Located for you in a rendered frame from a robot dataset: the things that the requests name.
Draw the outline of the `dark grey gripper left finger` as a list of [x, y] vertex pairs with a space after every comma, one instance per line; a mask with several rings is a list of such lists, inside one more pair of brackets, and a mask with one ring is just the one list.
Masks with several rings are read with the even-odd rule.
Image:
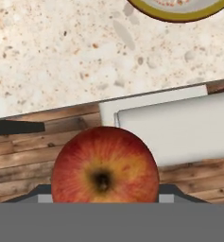
[[25, 202], [25, 203], [52, 203], [51, 185], [41, 184], [31, 190], [28, 194], [7, 200], [7, 203]]

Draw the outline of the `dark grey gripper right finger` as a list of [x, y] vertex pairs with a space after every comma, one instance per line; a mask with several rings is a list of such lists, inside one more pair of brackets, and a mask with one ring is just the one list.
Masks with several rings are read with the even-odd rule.
[[205, 203], [205, 200], [183, 193], [175, 184], [161, 184], [159, 186], [158, 201], [160, 203], [194, 202]]

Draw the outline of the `red yellow apple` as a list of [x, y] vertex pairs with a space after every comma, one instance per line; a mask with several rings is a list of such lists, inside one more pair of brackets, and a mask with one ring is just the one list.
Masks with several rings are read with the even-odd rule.
[[115, 127], [84, 130], [60, 151], [51, 176], [55, 202], [155, 202], [159, 173], [146, 144]]

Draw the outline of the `yellow rimmed white plate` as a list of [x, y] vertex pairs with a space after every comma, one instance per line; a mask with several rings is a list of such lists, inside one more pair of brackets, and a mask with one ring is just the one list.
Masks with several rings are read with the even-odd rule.
[[168, 23], [206, 19], [224, 9], [224, 0], [128, 0], [145, 15]]

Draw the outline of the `white cabinet door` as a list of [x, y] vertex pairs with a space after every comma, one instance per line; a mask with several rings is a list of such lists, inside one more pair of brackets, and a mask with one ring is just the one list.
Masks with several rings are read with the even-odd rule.
[[99, 104], [101, 122], [140, 137], [157, 165], [224, 158], [224, 93], [204, 85]]

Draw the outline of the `dark cabinet panel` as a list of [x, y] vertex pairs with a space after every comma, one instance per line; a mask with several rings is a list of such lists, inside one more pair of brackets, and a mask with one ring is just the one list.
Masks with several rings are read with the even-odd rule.
[[45, 131], [44, 122], [0, 120], [0, 136]]

